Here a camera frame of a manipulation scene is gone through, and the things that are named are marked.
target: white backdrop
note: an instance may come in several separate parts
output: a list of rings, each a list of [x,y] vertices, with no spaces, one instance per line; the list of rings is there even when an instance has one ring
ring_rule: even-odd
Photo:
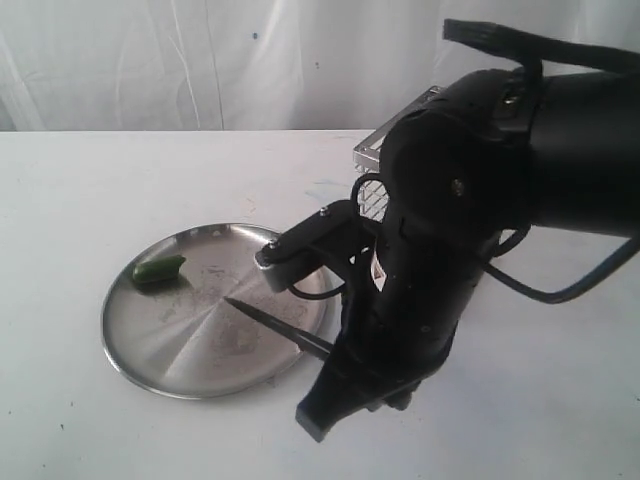
[[[372,128],[509,66],[445,18],[640,51],[637,0],[0,0],[0,129]]]

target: white table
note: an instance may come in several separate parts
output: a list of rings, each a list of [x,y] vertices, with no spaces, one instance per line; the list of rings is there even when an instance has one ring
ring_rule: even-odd
[[[313,359],[209,402],[109,365],[100,309],[126,262],[195,225],[293,225],[346,196],[366,133],[0,135],[0,478],[640,478],[637,259],[555,307],[485,278],[408,411],[320,445],[293,419]],[[619,243],[536,229],[500,265],[551,289]]]

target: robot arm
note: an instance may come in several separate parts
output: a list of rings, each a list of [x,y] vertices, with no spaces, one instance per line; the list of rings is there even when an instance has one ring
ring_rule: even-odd
[[[446,360],[483,273],[559,303],[640,250],[640,55],[478,22],[447,20],[444,36],[522,68],[473,72],[401,119],[379,174],[256,255],[274,291],[323,265],[345,281],[341,331],[297,410],[318,441],[362,408],[408,406]],[[545,59],[606,71],[544,77]],[[389,194],[381,223],[358,213],[367,181]],[[531,225],[630,240],[581,282],[545,293],[489,263],[517,244],[499,245],[503,230]]]

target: metal plate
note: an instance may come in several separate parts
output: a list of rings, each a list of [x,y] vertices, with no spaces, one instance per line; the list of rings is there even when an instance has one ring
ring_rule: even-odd
[[[243,224],[193,228],[158,242],[118,276],[102,312],[103,344],[113,366],[134,383],[179,398],[209,398],[268,380],[300,356],[280,337],[222,300],[230,296],[315,332],[326,302],[273,294],[253,256],[276,233]],[[139,262],[181,254],[180,278],[139,288]],[[322,292],[318,271],[298,284]]]

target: black cable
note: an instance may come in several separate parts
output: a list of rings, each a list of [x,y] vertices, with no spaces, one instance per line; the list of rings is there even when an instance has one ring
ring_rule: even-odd
[[[615,252],[604,259],[596,268],[591,270],[591,272],[587,273],[573,285],[558,290],[557,292],[536,290],[507,275],[502,270],[491,265],[488,261],[480,257],[476,257],[476,260],[485,272],[516,292],[539,302],[558,304],[568,302],[588,292],[629,261],[638,251],[640,251],[640,236],[630,238]]]
[[[367,182],[380,182],[384,185],[382,180],[380,179],[380,174],[378,173],[365,173],[361,177],[358,177],[356,181],[353,183],[353,187],[351,187],[351,205],[354,210],[354,218],[358,218],[360,216],[360,204],[358,203],[358,195],[360,194],[360,189]]]
[[[334,288],[332,290],[329,290],[327,292],[308,293],[308,292],[303,292],[302,290],[298,290],[296,287],[291,285],[289,287],[289,291],[291,293],[293,293],[296,297],[302,298],[303,300],[327,300],[328,298],[334,297],[334,296],[338,295],[339,293],[344,292],[346,287],[347,287],[346,283],[343,283],[339,287],[336,287],[336,288]]]
[[[495,258],[495,257],[501,257],[505,253],[509,253],[511,250],[513,250],[518,245],[520,245],[520,242],[522,242],[522,240],[525,239],[525,237],[529,233],[529,230],[531,230],[530,225],[513,232],[509,236],[509,238],[507,238],[504,242],[499,243],[493,248],[491,252],[491,256]]]

